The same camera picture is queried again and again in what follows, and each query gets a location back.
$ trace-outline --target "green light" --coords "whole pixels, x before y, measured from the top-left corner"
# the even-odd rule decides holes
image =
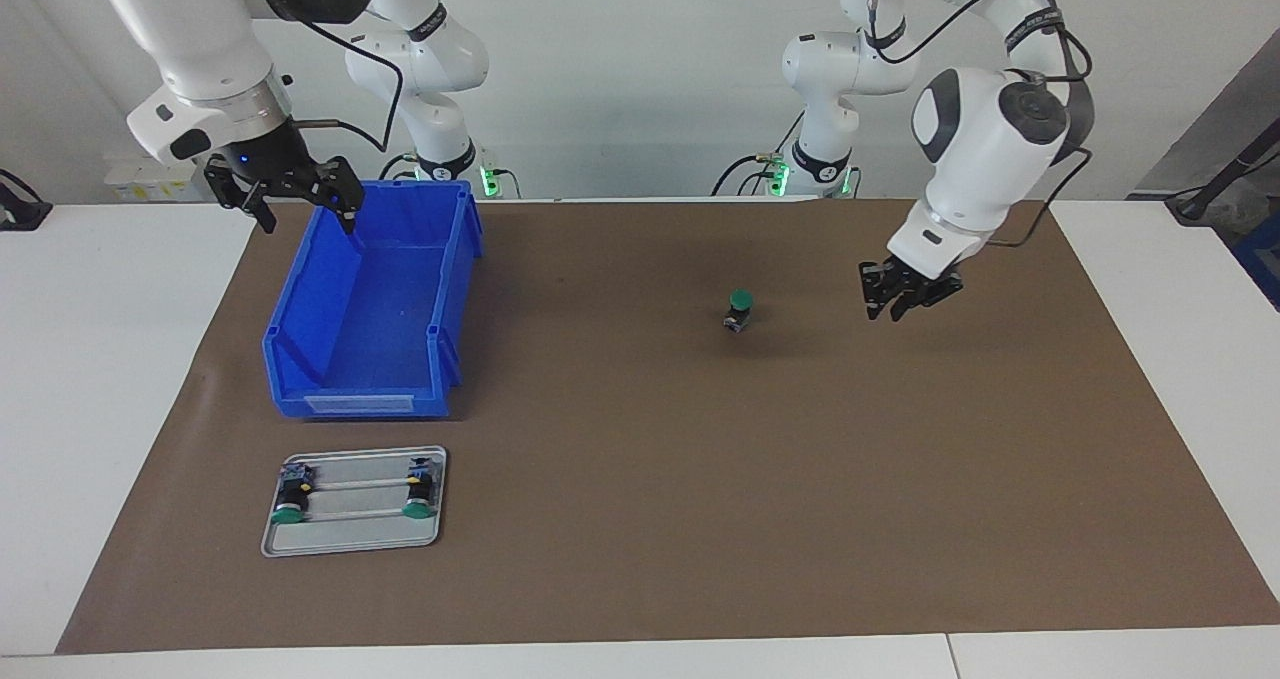
[[[773,183],[769,184],[769,193],[773,196],[786,196],[787,195],[787,181],[791,179],[791,167],[787,164],[778,164],[777,170],[773,172]]]
[[[498,177],[488,167],[480,167],[480,181],[484,182],[484,195],[485,196],[498,196],[502,187],[498,186]]]

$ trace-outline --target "blue plastic bin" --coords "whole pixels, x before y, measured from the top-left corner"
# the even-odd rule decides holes
[[[305,419],[449,414],[480,217],[465,182],[367,182],[356,232],[316,209],[262,340],[271,398]]]

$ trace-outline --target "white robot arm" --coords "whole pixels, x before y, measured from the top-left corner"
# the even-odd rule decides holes
[[[891,256],[861,268],[872,319],[892,304],[899,320],[960,291],[955,266],[986,246],[1050,165],[1085,151],[1093,127],[1087,72],[1075,68],[1069,41],[1078,42],[1056,0],[945,1],[996,26],[1015,68],[947,69],[916,102],[911,128],[936,174],[888,242]],[[831,193],[840,182],[856,131],[850,96],[901,92],[915,78],[923,45],[905,3],[841,0],[856,33],[805,35],[787,46],[785,73],[806,102],[786,158],[794,190]]]
[[[424,167],[458,168],[447,177],[453,179],[480,165],[465,160],[472,145],[461,110],[433,92],[477,86],[488,73],[488,55],[474,35],[445,18],[439,0],[110,1],[164,81],[129,114],[134,136],[164,163],[218,150],[205,176],[219,202],[253,215],[268,232],[275,225],[265,202],[269,196],[302,197],[333,210],[349,232],[364,188],[346,159],[311,159],[300,129],[344,124],[294,122],[271,58],[252,33],[251,17],[276,15],[326,33],[317,24],[351,23],[372,1],[376,14],[403,31],[362,37],[360,51],[396,65],[399,74],[348,51],[352,76],[398,105]],[[410,96],[401,96],[402,86]],[[387,137],[380,150],[387,149]],[[479,151],[471,154],[474,159]],[[445,178],[443,170],[429,170],[429,177]],[[251,186],[247,192],[242,182]]]

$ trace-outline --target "gray wall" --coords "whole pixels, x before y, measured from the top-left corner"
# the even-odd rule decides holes
[[[1165,159],[1139,183],[1139,192],[1179,191],[1206,183],[1276,118],[1280,118],[1280,32],[1271,36],[1257,56],[1174,143]],[[1280,161],[1245,181],[1263,192],[1280,195]]]
[[[800,109],[785,85],[781,53],[805,31],[846,29],[838,0],[445,0],[451,13],[489,45],[490,81],[460,97],[475,136],[520,172],[535,196],[703,195],[732,159],[769,150]],[[1073,199],[1123,199],[1257,54],[1280,26],[1275,0],[1061,0],[1074,31],[1093,50],[1098,158],[1068,192]],[[97,186],[102,152],[137,152],[114,138],[124,110],[157,85],[154,64],[133,45],[106,0],[31,0],[28,19],[5,19],[0,53],[15,42],[40,46],[33,31],[56,35],[87,68],[78,81],[104,100],[76,94],[47,72],[27,72],[0,94],[0,118],[29,129],[19,160],[33,181],[58,186],[61,201],[105,201]],[[911,0],[918,27],[932,28],[950,8]],[[376,26],[361,20],[357,33]],[[257,32],[292,87],[300,117],[339,117],[381,126],[385,110],[346,77],[342,54],[305,29],[260,22]],[[910,109],[920,87],[948,65],[1001,68],[1000,37],[965,18],[928,53],[916,87],[901,96],[860,99],[863,129],[855,161],[864,196],[915,196],[931,168],[915,146]],[[82,105],[70,126],[33,127],[31,105]],[[38,133],[49,136],[36,136]],[[394,146],[408,147],[403,131]],[[381,161],[357,140],[315,133],[317,156],[346,154],[364,174]],[[74,170],[29,156],[87,159]],[[0,154],[0,161],[13,160]],[[1055,169],[1037,193],[1064,173]]]

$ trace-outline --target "black pole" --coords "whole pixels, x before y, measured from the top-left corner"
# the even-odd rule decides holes
[[[0,182],[0,206],[13,215],[13,222],[0,217],[0,232],[36,232],[54,208],[45,201],[19,200],[18,195],[13,193],[3,182]]]
[[[1262,135],[1253,140],[1253,143],[1248,146],[1234,161],[1226,165],[1225,169],[1213,177],[1213,181],[1207,183],[1202,191],[1190,199],[1171,199],[1166,201],[1169,209],[1174,213],[1174,218],[1178,219],[1180,224],[1192,225],[1204,218],[1204,213],[1208,211],[1208,206],[1213,204],[1221,192],[1226,191],[1226,187],[1235,183],[1236,179],[1244,176],[1254,164],[1262,160],[1262,155],[1267,152],[1272,146],[1280,143],[1280,119],[1276,119]]]

